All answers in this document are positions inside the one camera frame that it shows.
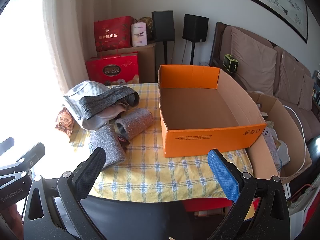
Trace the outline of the brown labelled plastic jar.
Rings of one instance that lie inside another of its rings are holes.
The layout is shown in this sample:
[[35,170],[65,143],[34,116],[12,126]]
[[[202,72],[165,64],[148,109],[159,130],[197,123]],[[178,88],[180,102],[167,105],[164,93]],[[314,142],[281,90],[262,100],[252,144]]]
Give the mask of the brown labelled plastic jar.
[[60,109],[57,117],[55,130],[57,136],[64,142],[69,143],[74,128],[74,118],[68,109],[64,106]]

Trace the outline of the chocolate bar wrapper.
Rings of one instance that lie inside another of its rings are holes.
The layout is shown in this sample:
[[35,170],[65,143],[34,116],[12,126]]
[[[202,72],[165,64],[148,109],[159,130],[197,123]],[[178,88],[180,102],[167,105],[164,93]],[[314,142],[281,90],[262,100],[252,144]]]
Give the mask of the chocolate bar wrapper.
[[124,137],[122,137],[121,135],[117,135],[117,138],[121,144],[122,149],[126,152],[128,146],[130,145],[130,142],[128,140],[126,140]]

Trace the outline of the light grey mesh garment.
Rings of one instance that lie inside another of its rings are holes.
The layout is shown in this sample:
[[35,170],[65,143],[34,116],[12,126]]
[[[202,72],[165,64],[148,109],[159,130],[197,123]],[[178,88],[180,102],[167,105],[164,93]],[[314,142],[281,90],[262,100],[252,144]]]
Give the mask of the light grey mesh garment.
[[63,96],[63,105],[81,128],[97,130],[129,109],[124,86],[108,88],[102,83],[84,81]]

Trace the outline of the dark grey knit garment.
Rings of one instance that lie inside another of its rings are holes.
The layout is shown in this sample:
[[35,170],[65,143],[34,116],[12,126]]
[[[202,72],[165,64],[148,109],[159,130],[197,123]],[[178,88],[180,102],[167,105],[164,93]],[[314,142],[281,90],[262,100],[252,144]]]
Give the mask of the dark grey knit garment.
[[126,102],[130,107],[136,107],[139,104],[139,94],[130,87],[116,86],[100,95],[84,96],[79,100],[87,120],[118,102]]

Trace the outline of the open brown cardboard box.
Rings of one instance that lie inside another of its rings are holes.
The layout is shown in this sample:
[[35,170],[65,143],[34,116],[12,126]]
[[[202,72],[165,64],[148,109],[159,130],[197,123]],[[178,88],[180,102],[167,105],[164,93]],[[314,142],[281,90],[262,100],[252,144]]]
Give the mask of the open brown cardboard box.
[[267,120],[274,122],[276,134],[287,145],[290,157],[289,163],[284,165],[278,173],[265,139],[261,135],[247,150],[253,175],[261,179],[270,179],[273,175],[279,175],[283,184],[289,183],[312,164],[305,139],[290,115],[292,111],[284,107],[277,98],[255,92],[248,92],[248,94],[255,103],[261,105],[261,110],[268,114]]

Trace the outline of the grey folded sock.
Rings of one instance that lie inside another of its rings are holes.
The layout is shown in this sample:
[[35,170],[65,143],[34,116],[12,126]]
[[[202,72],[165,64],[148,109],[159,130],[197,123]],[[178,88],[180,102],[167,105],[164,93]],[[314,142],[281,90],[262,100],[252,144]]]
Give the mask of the grey folded sock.
[[92,151],[98,147],[105,151],[105,163],[101,169],[102,171],[126,160],[125,151],[118,140],[113,125],[105,125],[91,132],[89,147]]

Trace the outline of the grey rolled sock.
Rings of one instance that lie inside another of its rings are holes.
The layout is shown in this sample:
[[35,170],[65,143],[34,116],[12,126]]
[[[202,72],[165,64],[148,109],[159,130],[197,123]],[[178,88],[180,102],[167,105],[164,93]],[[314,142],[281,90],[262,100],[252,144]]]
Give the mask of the grey rolled sock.
[[153,124],[153,114],[145,108],[137,108],[116,120],[116,127],[122,137],[131,140]]

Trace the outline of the orange cardboard box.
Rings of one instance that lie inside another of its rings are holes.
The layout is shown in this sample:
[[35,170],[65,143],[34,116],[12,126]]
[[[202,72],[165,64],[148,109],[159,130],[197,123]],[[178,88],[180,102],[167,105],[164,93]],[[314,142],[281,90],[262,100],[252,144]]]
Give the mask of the orange cardboard box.
[[163,64],[158,91],[166,158],[248,148],[266,127],[253,99],[220,68]]

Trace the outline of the green small device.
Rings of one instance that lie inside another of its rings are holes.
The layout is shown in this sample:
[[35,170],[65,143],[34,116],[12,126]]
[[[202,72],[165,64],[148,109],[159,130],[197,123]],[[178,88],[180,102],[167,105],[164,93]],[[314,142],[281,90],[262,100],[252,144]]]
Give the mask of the green small device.
[[230,72],[236,73],[239,62],[231,54],[226,54],[223,59],[223,66]]

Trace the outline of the red Ferrero gift bag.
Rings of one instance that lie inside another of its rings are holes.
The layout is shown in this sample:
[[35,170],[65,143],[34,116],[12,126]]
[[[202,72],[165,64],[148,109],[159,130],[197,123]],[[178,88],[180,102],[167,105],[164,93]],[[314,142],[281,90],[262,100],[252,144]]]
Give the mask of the red Ferrero gift bag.
[[106,86],[139,83],[138,53],[91,58],[86,69],[91,81]]

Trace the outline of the red tea gift bag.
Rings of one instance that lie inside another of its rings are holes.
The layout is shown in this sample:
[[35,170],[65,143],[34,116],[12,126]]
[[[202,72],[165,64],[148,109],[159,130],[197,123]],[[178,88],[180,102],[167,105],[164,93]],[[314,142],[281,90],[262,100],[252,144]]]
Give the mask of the red tea gift bag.
[[112,18],[94,22],[94,39],[97,52],[130,48],[131,16]]

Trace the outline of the brown cardboard carton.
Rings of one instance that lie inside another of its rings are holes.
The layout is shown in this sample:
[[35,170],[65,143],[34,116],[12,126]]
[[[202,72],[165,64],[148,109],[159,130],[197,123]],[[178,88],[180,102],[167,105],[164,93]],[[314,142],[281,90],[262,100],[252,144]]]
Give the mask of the brown cardboard carton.
[[98,56],[138,53],[140,83],[156,82],[156,44],[98,52]]

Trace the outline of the white curtain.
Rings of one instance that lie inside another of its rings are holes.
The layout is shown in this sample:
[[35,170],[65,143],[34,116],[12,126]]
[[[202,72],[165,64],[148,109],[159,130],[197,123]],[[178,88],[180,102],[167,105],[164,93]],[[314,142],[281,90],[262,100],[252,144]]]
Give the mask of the white curtain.
[[60,88],[88,79],[85,62],[97,57],[94,22],[111,16],[111,0],[43,0],[44,20]]

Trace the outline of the right black speaker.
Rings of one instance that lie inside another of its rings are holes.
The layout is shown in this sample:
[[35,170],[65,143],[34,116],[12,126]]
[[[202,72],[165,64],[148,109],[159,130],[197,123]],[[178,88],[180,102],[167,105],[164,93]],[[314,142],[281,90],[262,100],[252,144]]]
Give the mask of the right black speaker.
[[191,14],[184,15],[182,38],[191,42],[190,64],[193,65],[195,46],[206,41],[209,18]]

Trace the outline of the black speaker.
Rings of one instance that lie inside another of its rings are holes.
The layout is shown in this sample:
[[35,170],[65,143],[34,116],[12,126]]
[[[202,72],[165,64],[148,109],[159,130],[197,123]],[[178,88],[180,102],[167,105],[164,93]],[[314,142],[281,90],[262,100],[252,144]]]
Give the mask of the black speaker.
[[182,38],[191,42],[190,64],[193,65],[195,46],[206,41],[209,18],[191,14],[184,15]]
[[163,43],[164,64],[168,64],[168,42],[175,41],[174,13],[166,10],[153,11],[151,14],[154,40]]

